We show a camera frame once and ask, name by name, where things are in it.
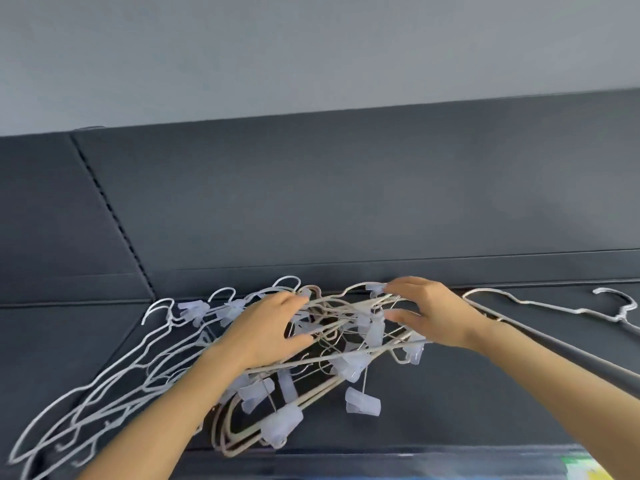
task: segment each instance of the pile of hangers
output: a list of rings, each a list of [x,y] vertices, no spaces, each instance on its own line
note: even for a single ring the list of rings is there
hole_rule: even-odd
[[[295,280],[296,284],[293,287],[284,286],[281,284],[284,280]],[[43,479],[67,463],[74,467],[85,465],[95,456],[101,437],[120,428],[128,418],[167,391],[245,307],[269,293],[283,290],[309,297],[309,302],[293,316],[286,334],[291,336],[295,333],[311,333],[314,343],[286,362],[245,371],[229,386],[212,411],[213,447],[226,456],[235,456],[256,443],[281,448],[288,435],[302,421],[306,407],[344,381],[357,382],[361,375],[364,376],[361,390],[348,387],[346,391],[346,411],[378,416],[381,411],[380,400],[364,392],[369,364],[386,351],[391,353],[397,363],[418,364],[424,345],[429,343],[420,334],[404,326],[386,326],[383,310],[395,306],[402,298],[384,294],[384,286],[384,283],[377,282],[358,283],[340,294],[323,296],[317,286],[302,286],[299,278],[284,276],[272,286],[244,298],[236,298],[235,289],[226,287],[215,291],[206,301],[176,303],[173,299],[158,300],[148,307],[142,318],[142,325],[152,314],[165,310],[162,325],[149,332],[138,345],[101,371],[91,383],[60,396],[38,414],[14,445],[9,463],[25,462],[21,480],[31,478],[36,458],[44,451],[54,452],[51,456],[55,459],[50,465],[39,469],[34,480]],[[347,293],[357,287],[371,291],[370,298],[354,303],[348,301]],[[216,297],[225,292],[230,293],[226,302],[220,306],[212,306]],[[584,308],[573,310],[546,303],[521,301],[507,292],[491,288],[468,291],[463,298],[471,306],[498,320],[551,339],[640,379],[640,376],[631,371],[471,301],[469,295],[476,292],[499,293],[520,304],[592,315],[622,323],[626,330],[638,333],[640,328],[627,320],[628,311],[637,307],[636,302],[628,295],[606,288],[594,290],[594,293],[611,292],[628,300],[628,304],[622,306],[615,317]],[[160,348],[164,339],[178,335],[185,337],[172,340],[170,346]],[[404,350],[400,357],[396,353],[399,348]],[[142,380],[135,387],[124,387],[130,384],[131,373],[139,374]],[[129,378],[129,383],[125,381],[125,377]],[[106,397],[113,395],[118,389],[121,393],[107,402]],[[76,399],[71,411],[55,421],[34,446],[27,449],[25,444],[36,425],[43,423],[44,418],[51,415],[55,407],[71,399]],[[250,425],[244,429],[234,431],[232,417],[237,416],[234,412],[238,407],[247,418],[257,418],[250,421]]]

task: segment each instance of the person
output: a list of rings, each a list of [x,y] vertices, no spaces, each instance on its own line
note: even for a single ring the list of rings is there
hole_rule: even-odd
[[[385,291],[420,314],[387,310],[428,340],[485,355],[529,391],[616,480],[640,477],[640,401],[556,355],[505,322],[491,320],[439,282],[398,278]],[[158,480],[171,475],[196,427],[244,370],[287,359],[312,343],[284,338],[308,298],[279,292],[247,307],[192,368],[92,460],[80,480]]]

